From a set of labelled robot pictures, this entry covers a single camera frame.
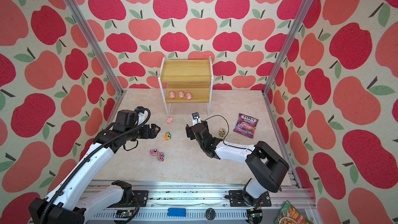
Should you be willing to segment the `wooden two-tier shelf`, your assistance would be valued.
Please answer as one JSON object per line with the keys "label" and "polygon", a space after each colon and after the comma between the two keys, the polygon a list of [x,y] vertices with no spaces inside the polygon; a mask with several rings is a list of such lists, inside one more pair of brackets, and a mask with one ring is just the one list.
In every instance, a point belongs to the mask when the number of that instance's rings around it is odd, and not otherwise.
{"label": "wooden two-tier shelf", "polygon": [[[189,60],[167,59],[164,57],[158,75],[158,83],[166,115],[171,115],[172,105],[175,103],[206,103],[207,114],[211,112],[212,90],[214,86],[214,72],[212,59]],[[170,98],[170,92],[176,94]],[[184,92],[184,98],[179,98],[179,91]],[[192,100],[187,99],[187,93],[192,94]]]}

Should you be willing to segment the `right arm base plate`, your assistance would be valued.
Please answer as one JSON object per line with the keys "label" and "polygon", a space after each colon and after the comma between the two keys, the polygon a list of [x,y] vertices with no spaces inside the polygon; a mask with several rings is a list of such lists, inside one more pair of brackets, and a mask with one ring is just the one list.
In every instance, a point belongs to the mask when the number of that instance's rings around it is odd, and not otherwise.
{"label": "right arm base plate", "polygon": [[243,190],[230,190],[225,199],[229,200],[231,207],[271,207],[269,192],[264,192],[260,197],[253,198]]}

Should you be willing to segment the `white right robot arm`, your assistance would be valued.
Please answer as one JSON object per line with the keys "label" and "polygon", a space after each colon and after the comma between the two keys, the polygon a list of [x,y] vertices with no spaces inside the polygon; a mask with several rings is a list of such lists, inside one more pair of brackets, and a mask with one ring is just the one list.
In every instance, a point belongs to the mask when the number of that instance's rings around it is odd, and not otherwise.
{"label": "white right robot arm", "polygon": [[186,126],[187,137],[196,140],[202,151],[210,158],[232,160],[246,164],[252,172],[251,178],[244,186],[239,200],[249,206],[260,203],[266,192],[277,193],[289,171],[288,163],[267,143],[255,145],[238,145],[213,137],[206,121]]}

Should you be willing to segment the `multicolour toy car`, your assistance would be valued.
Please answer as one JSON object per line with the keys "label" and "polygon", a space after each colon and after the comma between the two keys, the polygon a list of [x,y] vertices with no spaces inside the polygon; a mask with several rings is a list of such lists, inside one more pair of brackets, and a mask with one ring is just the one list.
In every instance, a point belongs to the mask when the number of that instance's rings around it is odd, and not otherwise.
{"label": "multicolour toy car", "polygon": [[224,128],[220,128],[219,129],[219,136],[220,137],[222,137],[222,138],[225,137],[226,133],[227,133],[226,129],[224,129]]}

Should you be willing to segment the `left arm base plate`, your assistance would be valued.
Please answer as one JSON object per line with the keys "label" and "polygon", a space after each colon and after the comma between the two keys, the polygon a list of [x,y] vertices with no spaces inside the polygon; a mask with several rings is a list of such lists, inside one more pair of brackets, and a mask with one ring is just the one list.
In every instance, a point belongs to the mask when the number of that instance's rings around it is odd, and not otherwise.
{"label": "left arm base plate", "polygon": [[113,207],[146,207],[148,194],[148,190],[133,190],[131,193],[124,194]]}

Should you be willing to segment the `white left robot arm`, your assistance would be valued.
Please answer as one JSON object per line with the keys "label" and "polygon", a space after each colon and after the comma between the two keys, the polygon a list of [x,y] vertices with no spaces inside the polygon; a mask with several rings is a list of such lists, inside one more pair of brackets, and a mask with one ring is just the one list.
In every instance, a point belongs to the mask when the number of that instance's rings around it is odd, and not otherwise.
{"label": "white left robot arm", "polygon": [[116,180],[94,196],[81,200],[87,186],[105,163],[128,141],[155,139],[160,132],[156,124],[111,123],[94,139],[87,153],[66,178],[43,199],[29,205],[35,224],[85,224],[106,208],[122,209],[126,222],[147,205],[148,191],[134,191],[126,181]]}

